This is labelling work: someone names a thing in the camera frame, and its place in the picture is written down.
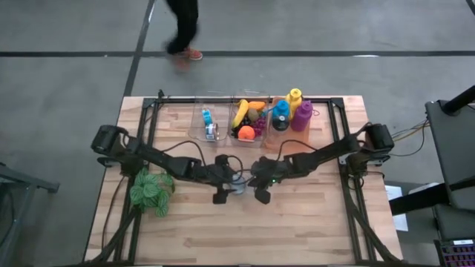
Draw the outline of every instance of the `clear plastic bin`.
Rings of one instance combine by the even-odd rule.
[[[192,139],[201,142],[214,143],[216,145],[224,145],[228,136],[229,114],[231,100],[223,97],[222,92],[209,92],[215,96],[216,100],[210,100],[210,97],[196,96],[193,107],[193,115],[191,118],[191,126],[188,135]],[[216,125],[216,133],[214,137],[207,134],[203,111],[209,111],[212,122]]]
[[[232,145],[236,146],[243,146],[243,147],[249,147],[249,148],[260,148],[264,141],[266,140],[267,136],[267,126],[263,129],[262,135],[259,137],[254,138],[253,140],[248,140],[248,139],[238,139],[234,138],[232,136],[232,121],[236,117],[236,114],[238,113],[239,110],[239,102],[241,99],[245,99],[248,102],[251,101],[261,101],[265,102],[266,105],[264,106],[264,110],[267,111],[269,109],[269,103],[270,103],[270,95],[268,93],[262,92],[262,91],[253,91],[253,90],[243,90],[240,92],[237,92],[233,97],[232,97],[232,103],[230,107],[230,112],[229,112],[229,126],[228,126],[228,135],[229,139],[231,140]],[[266,116],[266,124],[269,123],[268,117]]]

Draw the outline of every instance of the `yellow bottle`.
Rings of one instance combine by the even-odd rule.
[[[300,104],[302,104],[302,92],[300,89],[293,88],[285,97],[285,101],[287,101],[290,105],[289,119],[293,119],[295,110],[300,106]]]

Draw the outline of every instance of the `banana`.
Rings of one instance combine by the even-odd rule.
[[[236,128],[239,126],[240,122],[243,121],[244,116],[247,113],[247,110],[249,109],[249,103],[247,100],[242,99],[237,103],[236,105],[239,105],[239,110],[236,113],[235,119],[232,120],[232,127]]]

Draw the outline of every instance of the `purple bottle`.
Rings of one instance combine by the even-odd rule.
[[[311,101],[303,101],[295,110],[295,115],[290,122],[290,127],[294,131],[303,131],[313,115],[313,105]]]

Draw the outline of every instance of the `black pants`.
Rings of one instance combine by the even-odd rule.
[[[177,35],[168,44],[167,53],[183,52],[197,32],[198,0],[166,0],[177,17]]]

